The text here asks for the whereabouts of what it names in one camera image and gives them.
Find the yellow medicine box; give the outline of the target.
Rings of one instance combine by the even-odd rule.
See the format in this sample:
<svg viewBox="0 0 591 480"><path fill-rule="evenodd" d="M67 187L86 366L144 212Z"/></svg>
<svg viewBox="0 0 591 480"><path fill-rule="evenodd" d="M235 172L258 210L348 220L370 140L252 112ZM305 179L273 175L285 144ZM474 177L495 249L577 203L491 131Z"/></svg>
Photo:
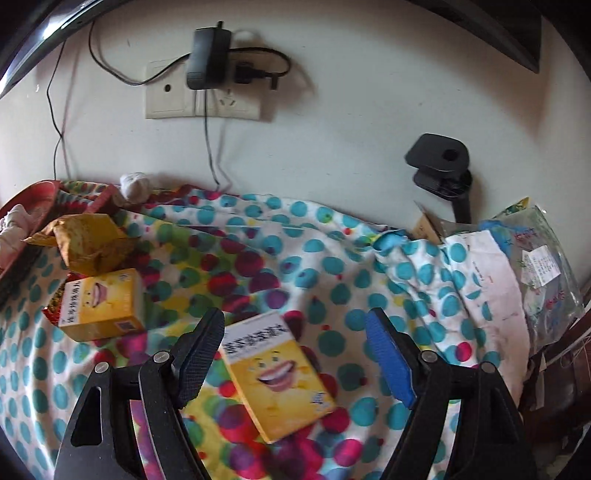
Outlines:
<svg viewBox="0 0 591 480"><path fill-rule="evenodd" d="M337 406L280 314L229 325L221 357L260 436L274 443Z"/></svg>
<svg viewBox="0 0 591 480"><path fill-rule="evenodd" d="M131 268L65 284L57 326L76 342L142 332L143 283Z"/></svg>

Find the yellow snack bag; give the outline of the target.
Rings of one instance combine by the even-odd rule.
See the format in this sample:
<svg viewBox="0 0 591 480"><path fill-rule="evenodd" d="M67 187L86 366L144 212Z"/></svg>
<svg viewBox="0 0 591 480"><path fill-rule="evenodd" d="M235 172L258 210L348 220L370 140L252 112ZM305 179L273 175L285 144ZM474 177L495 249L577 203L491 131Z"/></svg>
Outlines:
<svg viewBox="0 0 591 480"><path fill-rule="evenodd" d="M81 213L53 220L25 242L56 247L69 271L92 277L114 271L133 251L136 239L109 215Z"/></svg>

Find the white sock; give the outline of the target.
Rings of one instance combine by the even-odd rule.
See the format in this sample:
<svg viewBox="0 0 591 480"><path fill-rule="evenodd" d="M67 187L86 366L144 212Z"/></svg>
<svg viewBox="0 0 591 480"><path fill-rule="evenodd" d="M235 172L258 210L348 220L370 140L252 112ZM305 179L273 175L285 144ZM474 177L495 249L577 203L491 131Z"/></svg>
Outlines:
<svg viewBox="0 0 591 480"><path fill-rule="evenodd" d="M122 198L130 204L145 202L152 192L152 185L147 175L134 172L122 175L119 179Z"/></svg>
<svg viewBox="0 0 591 480"><path fill-rule="evenodd" d="M31 232L34 217L22 204L15 205L1 219L0 269L5 270L16 258L21 244Z"/></svg>

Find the red round tray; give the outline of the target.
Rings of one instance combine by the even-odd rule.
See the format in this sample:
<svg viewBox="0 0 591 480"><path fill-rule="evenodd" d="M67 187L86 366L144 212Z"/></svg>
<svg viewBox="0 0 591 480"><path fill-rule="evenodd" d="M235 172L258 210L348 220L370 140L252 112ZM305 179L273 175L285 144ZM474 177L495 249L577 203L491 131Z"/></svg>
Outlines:
<svg viewBox="0 0 591 480"><path fill-rule="evenodd" d="M42 230L57 215L57 198L60 192L59 180L42 180L33 183L15 195L1 207L1 218L5 218L17 205L21 205L27 213L27 236L31 236ZM9 261L4 261L5 267L1 268L1 280L16 276L21 262L32 247L23 239L16 244L15 253Z"/></svg>

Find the red candy wrapper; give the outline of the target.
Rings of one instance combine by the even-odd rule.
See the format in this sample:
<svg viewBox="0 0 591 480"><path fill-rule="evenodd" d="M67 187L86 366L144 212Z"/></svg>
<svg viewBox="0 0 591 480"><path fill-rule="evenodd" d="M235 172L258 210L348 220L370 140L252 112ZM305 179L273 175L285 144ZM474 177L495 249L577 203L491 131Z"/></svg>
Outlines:
<svg viewBox="0 0 591 480"><path fill-rule="evenodd" d="M41 310L44 317L55 327L57 327L59 323L65 286L74 280L75 278L72 275L68 275L66 279L59 284L48 304Z"/></svg>

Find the plastic bag with papers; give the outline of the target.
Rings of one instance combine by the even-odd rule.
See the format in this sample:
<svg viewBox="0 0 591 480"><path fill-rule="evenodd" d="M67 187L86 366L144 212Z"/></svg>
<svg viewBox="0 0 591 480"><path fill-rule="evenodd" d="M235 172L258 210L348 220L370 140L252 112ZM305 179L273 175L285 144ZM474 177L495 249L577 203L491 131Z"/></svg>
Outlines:
<svg viewBox="0 0 591 480"><path fill-rule="evenodd" d="M546 212L528 197L477 224L450 222L423 205L418 208L427 237L490 232L519 281L532 355L560 340L584 315L579 286Z"/></svg>

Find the polka dot tablecloth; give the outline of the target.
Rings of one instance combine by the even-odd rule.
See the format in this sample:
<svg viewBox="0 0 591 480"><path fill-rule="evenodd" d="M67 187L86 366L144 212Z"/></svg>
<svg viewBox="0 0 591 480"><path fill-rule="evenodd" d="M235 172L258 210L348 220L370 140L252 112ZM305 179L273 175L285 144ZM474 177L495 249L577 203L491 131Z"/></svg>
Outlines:
<svg viewBox="0 0 591 480"><path fill-rule="evenodd" d="M136 241L145 329L78 343L43 315L64 282L47 249L1 310L1 431L27 473L53 476L70 414L98 362L140 364L211 308L229 322L276 311L337 403L335 412L273 445L259 437L221 360L183 421L215 479L375 479L410 412L394 399L365 334L384 310L399 331L449 363L495 365L514 398L529 337L505 254L487 236L434 245L329 207L193 187L116 211Z"/></svg>

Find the small red white box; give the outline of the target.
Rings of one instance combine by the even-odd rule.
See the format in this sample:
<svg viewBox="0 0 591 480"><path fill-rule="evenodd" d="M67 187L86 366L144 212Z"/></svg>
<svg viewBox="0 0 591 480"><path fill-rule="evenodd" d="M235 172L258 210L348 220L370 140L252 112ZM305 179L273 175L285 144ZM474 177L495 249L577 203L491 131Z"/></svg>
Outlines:
<svg viewBox="0 0 591 480"><path fill-rule="evenodd" d="M113 216L124 205L125 199L121 195L119 188L115 185L109 184L87 206L85 212Z"/></svg>

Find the black power adapter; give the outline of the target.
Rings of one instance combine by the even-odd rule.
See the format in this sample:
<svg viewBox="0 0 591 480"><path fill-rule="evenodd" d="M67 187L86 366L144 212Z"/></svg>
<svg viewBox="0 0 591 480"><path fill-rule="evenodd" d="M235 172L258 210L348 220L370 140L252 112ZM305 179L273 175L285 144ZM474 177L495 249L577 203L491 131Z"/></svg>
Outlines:
<svg viewBox="0 0 591 480"><path fill-rule="evenodd" d="M231 36L222 21L194 31L185 71L190 90L215 89L225 82Z"/></svg>

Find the black clamp mount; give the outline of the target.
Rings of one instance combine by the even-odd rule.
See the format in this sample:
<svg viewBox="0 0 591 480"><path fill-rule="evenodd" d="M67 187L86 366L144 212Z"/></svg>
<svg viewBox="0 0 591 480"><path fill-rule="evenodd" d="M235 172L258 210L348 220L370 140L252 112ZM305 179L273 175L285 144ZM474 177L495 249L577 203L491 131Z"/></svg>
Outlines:
<svg viewBox="0 0 591 480"><path fill-rule="evenodd" d="M456 223L470 224L470 191L473 176L466 145L455 138L424 133L405 155L415 168L413 181L419 188L448 201Z"/></svg>

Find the white wall socket plate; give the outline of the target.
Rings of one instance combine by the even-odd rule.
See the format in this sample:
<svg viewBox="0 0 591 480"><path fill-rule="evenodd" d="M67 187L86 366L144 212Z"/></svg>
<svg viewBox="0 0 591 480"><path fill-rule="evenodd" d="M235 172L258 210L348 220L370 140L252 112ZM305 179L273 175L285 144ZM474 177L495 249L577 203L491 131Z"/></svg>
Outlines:
<svg viewBox="0 0 591 480"><path fill-rule="evenodd" d="M262 54L238 55L228 64L226 80L216 89L191 90L186 85L186 62L173 66L144 86L144 117L150 120L208 117L259 121L263 117L263 98L267 82L235 83L235 66L249 63L269 70L270 60Z"/></svg>

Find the black wall television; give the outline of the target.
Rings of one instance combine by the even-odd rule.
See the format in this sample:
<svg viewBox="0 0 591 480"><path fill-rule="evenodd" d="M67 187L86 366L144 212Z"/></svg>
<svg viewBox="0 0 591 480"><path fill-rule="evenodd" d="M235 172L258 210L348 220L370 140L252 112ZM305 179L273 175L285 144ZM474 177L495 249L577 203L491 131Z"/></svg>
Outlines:
<svg viewBox="0 0 591 480"><path fill-rule="evenodd" d="M1 94L6 95L54 48L123 1L3 1ZM539 71L542 14L533 1L417 1L507 57Z"/></svg>

